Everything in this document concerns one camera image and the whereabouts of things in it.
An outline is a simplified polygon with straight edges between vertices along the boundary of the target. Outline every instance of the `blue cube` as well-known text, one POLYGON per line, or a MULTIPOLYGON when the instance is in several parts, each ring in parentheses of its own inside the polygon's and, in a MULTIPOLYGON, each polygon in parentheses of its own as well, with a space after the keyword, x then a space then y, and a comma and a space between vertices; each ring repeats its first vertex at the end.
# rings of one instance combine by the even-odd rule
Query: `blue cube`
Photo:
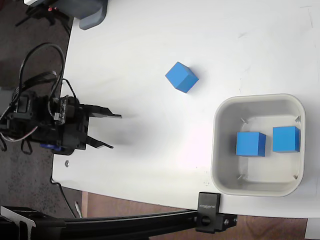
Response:
POLYGON ((184 93, 187 93, 198 81, 197 76, 180 62, 177 62, 165 77, 176 89, 184 93))
POLYGON ((296 126, 274 127, 272 141, 274 152, 300 152, 300 130, 296 126))
POLYGON ((260 132, 238 132, 236 134, 236 155, 264 157, 266 135, 260 132))

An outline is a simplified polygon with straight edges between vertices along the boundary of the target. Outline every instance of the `white bin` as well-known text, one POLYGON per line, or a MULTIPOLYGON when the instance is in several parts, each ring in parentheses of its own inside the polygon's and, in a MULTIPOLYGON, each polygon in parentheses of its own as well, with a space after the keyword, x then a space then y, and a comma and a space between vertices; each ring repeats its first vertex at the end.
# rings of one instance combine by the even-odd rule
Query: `white bin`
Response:
POLYGON ((306 113, 289 94, 237 96, 224 101, 214 117, 211 176, 224 194, 283 197, 304 174, 306 113), (273 127, 300 129, 300 152, 272 150, 273 127), (266 135, 265 157, 236 155, 237 132, 266 135))

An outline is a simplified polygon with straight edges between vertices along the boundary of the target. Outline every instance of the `black cable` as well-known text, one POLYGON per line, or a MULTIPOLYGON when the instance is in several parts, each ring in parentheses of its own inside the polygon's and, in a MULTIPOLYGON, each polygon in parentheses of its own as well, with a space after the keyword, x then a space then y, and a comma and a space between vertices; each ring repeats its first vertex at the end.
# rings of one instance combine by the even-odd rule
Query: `black cable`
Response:
POLYGON ((64 57, 64 53, 62 51, 62 49, 54 44, 54 43, 50 43, 50 42, 45 42, 45 43, 42 43, 38 46, 36 46, 35 48, 33 48, 30 52, 28 52, 28 54, 26 55, 25 59, 23 60, 22 64, 21 64, 21 67, 20 67, 20 72, 19 72, 19 85, 18 85, 18 93, 17 95, 14 97, 14 99, 12 100, 12 104, 16 103, 18 101, 18 99, 20 98, 20 95, 22 93, 22 78, 23 78, 23 73, 24 73, 24 69, 25 69, 25 66, 26 66, 26 63, 28 61, 28 59, 33 55, 35 54, 36 52, 38 52, 39 50, 43 49, 43 48, 46 48, 46 47, 52 47, 54 49, 57 50, 57 52, 59 53, 59 56, 60 56, 60 60, 61 60, 61 69, 60 69, 60 74, 59 74, 59 77, 57 78, 56 80, 56 83, 55 83, 55 87, 52 89, 51 93, 50 93, 50 97, 49 97, 49 101, 51 99, 51 97, 53 96, 54 92, 56 91, 58 85, 59 85, 59 82, 62 81, 62 78, 63 78, 63 74, 64 74, 64 70, 65 70, 65 57, 64 57))
POLYGON ((63 200, 65 201, 65 204, 67 205, 68 209, 70 210, 72 216, 73 216, 74 218, 77 218, 77 216, 75 215, 74 211, 72 210, 72 208, 71 208, 71 206, 70 206, 70 204, 69 204, 69 202, 68 202, 68 200, 67 200, 67 197, 66 197, 66 195, 65 195, 65 192, 64 192, 61 184, 60 184, 59 182, 55 182, 55 181, 53 180, 53 178, 52 178, 52 172, 51 172, 51 177, 50 177, 50 183, 51 183, 52 185, 58 185, 58 186, 59 186, 59 189, 60 189, 60 192, 61 192, 61 194, 62 194, 63 200))
POLYGON ((72 95, 73 95, 73 97, 74 97, 74 108, 77 109, 77 108, 79 107, 79 102, 78 102, 77 96, 76 96, 76 94, 75 94, 75 92, 74 92, 74 90, 73 90, 70 82, 69 82, 67 79, 65 79, 65 78, 63 78, 62 80, 64 80, 64 81, 66 82, 66 84, 68 84, 68 86, 69 86, 69 88, 70 88, 70 90, 71 90, 71 92, 72 92, 72 95))
MULTIPOLYGON (((29 78, 28 80, 26 80, 22 84, 21 93, 23 93, 24 91, 26 91, 36 85, 41 85, 41 84, 46 84, 46 83, 51 83, 51 82, 56 82, 56 81, 57 81, 57 74, 55 71, 47 71, 47 72, 40 73, 36 76, 29 78), (50 78, 50 79, 45 78, 50 75, 54 75, 55 78, 50 78)), ((18 93, 19 93, 19 88, 17 87, 14 90, 13 99, 17 96, 18 93)))

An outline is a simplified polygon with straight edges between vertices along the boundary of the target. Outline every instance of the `white tabletop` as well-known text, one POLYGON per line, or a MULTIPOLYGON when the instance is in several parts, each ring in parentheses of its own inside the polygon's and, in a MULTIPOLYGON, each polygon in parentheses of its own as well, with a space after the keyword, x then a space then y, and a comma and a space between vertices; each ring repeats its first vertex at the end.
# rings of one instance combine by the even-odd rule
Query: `white tabletop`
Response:
MULTIPOLYGON (((305 171, 285 197, 221 196, 220 212, 319 218, 320 2, 110 0, 105 20, 75 20, 64 77, 81 103, 123 119, 91 118, 89 135, 114 149, 54 156, 63 186, 197 209, 211 179, 213 120, 232 96, 287 93, 306 111, 305 171), (165 78, 181 62, 199 77, 187 93, 165 78)), ((71 94, 65 85, 61 95, 71 94)))

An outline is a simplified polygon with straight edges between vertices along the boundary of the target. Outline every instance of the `black metal bar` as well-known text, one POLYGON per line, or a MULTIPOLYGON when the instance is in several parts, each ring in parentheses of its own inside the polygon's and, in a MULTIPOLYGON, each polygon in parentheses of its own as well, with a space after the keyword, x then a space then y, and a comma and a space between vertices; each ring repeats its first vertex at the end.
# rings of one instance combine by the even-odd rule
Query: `black metal bar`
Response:
POLYGON ((138 216, 54 218, 27 207, 5 206, 0 213, 11 231, 18 232, 19 240, 142 240, 192 228, 214 234, 235 226, 236 215, 219 213, 220 197, 218 193, 201 192, 198 211, 138 216))
POLYGON ((61 240, 143 239, 196 227, 197 211, 184 210, 141 216, 64 219, 61 240))

